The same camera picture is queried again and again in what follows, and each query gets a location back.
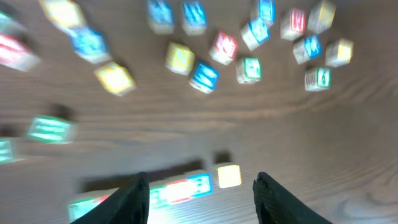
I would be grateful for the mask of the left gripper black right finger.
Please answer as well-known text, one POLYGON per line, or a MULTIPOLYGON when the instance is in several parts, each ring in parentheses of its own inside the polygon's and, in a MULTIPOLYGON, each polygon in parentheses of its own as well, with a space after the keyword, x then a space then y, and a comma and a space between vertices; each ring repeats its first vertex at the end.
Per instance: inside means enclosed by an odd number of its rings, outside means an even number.
POLYGON ((265 172, 258 173, 252 189, 259 224, 331 224, 265 172))

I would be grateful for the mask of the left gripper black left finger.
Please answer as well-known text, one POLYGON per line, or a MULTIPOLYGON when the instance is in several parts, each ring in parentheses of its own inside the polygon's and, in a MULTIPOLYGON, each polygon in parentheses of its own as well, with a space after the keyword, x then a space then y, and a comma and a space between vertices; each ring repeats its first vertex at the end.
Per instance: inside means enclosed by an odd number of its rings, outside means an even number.
POLYGON ((96 192, 111 195, 71 224, 147 224, 150 187, 146 172, 87 180, 83 193, 72 202, 94 197, 96 192))

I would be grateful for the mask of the red I wooden block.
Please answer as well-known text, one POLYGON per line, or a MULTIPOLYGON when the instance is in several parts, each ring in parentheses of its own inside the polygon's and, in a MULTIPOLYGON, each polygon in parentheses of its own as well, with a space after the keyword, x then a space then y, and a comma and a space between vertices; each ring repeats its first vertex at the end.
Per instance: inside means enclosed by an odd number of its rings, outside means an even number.
POLYGON ((188 179, 167 182, 166 193, 168 203, 171 205, 190 201, 193 198, 193 182, 188 179))

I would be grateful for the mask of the yellow S wooden block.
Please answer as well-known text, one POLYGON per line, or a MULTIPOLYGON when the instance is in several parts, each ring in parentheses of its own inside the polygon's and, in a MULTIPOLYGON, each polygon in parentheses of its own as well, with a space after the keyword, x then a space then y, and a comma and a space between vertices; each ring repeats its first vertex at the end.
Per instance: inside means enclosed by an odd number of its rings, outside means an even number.
POLYGON ((221 189, 236 187, 242 184, 240 166, 232 162, 215 164, 218 186, 221 189))

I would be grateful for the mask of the blue P wooden block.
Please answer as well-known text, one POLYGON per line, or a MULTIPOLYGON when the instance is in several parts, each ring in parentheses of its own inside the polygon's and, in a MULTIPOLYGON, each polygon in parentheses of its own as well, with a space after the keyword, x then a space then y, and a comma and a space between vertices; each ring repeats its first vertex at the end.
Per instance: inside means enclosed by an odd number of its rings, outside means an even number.
POLYGON ((191 198, 199 198, 213 193, 213 180, 209 172, 195 170, 184 173, 189 181, 191 198))

